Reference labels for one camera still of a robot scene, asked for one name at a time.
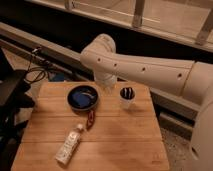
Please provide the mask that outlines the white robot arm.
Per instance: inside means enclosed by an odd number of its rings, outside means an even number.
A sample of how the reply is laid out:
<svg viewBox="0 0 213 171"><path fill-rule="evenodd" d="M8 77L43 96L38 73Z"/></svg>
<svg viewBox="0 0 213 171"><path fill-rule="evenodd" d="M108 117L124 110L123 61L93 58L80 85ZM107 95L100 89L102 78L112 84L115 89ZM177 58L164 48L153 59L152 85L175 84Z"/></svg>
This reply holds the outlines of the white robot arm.
<svg viewBox="0 0 213 171"><path fill-rule="evenodd" d="M93 39L81 51L80 61L99 82L113 75L197 104L186 171L213 171L213 64L118 54L107 34Z"/></svg>

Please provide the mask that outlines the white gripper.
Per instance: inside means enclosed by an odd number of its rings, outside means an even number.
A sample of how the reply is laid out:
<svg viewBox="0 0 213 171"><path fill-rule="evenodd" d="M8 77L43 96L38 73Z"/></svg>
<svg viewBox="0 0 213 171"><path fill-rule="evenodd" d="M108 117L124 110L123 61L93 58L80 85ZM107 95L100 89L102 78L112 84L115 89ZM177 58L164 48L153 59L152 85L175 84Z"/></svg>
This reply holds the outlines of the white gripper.
<svg viewBox="0 0 213 171"><path fill-rule="evenodd" d="M115 84L117 82L117 77L109 73L95 71L94 80L95 80L95 83L99 87L101 87L103 90L107 92L111 92L115 87Z"/></svg>

